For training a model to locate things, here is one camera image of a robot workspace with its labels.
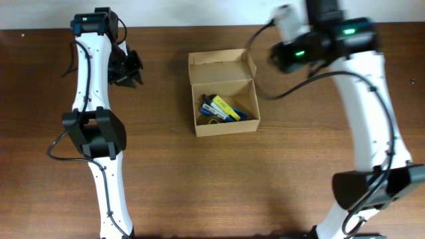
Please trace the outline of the brown cardboard box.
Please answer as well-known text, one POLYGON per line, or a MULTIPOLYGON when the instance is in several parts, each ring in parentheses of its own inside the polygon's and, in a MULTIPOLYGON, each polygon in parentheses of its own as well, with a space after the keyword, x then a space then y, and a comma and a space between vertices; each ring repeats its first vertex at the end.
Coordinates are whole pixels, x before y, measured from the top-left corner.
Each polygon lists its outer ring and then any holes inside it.
POLYGON ((192 52, 188 55, 195 133, 197 137, 252 132, 260 124, 254 77, 256 65, 243 48, 192 52), (211 123, 201 113, 203 96, 219 96, 230 107, 246 114, 235 122, 211 123))

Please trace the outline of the white marker black cap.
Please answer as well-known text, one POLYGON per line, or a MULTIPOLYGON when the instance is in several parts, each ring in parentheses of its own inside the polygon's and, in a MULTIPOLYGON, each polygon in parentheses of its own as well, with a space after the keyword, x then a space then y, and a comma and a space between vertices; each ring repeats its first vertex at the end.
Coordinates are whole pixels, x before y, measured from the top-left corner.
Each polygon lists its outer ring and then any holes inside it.
POLYGON ((205 100, 205 102, 212 108, 214 108, 217 112, 219 112, 221 115, 223 115, 224 117, 228 117, 228 114, 225 113, 216 103, 214 103, 207 95, 203 94, 202 95, 203 99, 205 100))

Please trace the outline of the yellow highlighter pen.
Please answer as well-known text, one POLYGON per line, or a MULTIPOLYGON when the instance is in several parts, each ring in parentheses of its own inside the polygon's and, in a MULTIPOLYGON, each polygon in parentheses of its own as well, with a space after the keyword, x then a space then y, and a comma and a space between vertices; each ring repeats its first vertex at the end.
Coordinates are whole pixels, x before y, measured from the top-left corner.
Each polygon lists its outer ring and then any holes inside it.
POLYGON ((241 117, 218 95, 212 101, 234 121, 240 121, 241 117))

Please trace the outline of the yellow adhesive tape roll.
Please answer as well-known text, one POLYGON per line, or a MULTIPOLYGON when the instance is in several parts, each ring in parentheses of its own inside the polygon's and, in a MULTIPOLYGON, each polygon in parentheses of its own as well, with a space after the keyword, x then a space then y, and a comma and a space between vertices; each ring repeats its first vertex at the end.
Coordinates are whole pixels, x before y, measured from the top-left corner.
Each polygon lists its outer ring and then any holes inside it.
POLYGON ((220 118, 216 117, 216 116, 211 116, 208 118, 208 124, 218 124, 220 123, 220 118))

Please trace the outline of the white marker blue cap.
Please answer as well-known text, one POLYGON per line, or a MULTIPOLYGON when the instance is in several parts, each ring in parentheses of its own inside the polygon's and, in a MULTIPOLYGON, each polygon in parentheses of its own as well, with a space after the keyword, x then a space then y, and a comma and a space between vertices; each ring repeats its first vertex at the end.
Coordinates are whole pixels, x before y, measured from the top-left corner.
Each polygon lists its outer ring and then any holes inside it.
POLYGON ((210 106, 206 103, 204 103, 202 105, 202 109, 206 112, 211 113, 214 116, 219 117, 220 119, 222 119, 225 122, 233 122, 234 121, 230 116, 226 115, 225 113, 222 113, 221 111, 215 109, 214 107, 212 107, 212 106, 210 106))

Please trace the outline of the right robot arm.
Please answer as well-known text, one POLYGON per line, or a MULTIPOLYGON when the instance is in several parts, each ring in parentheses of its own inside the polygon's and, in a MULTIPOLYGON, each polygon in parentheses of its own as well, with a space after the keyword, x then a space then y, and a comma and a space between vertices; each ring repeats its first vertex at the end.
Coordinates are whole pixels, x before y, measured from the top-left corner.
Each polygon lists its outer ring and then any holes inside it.
POLYGON ((335 203, 308 237, 358 238, 371 217, 424 183, 424 166, 400 135, 374 23, 346 18, 337 1, 308 1, 306 11, 303 20, 291 5, 276 9, 270 23, 282 41, 270 60, 284 73, 307 66, 307 83, 333 79, 355 150, 355 168, 333 176, 335 203))

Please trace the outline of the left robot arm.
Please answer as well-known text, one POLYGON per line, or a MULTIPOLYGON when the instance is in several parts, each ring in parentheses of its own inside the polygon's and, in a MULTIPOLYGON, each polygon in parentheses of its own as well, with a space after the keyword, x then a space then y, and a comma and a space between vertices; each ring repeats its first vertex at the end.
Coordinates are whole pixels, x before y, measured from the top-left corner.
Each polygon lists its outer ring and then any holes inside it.
POLYGON ((124 193, 122 163, 127 145, 124 124, 112 112, 108 87, 134 87, 143 64, 118 36, 122 20, 109 7, 77 14, 70 22, 78 55, 77 90, 69 113, 62 115, 65 134, 88 164, 98 197, 101 238, 134 238, 124 193))

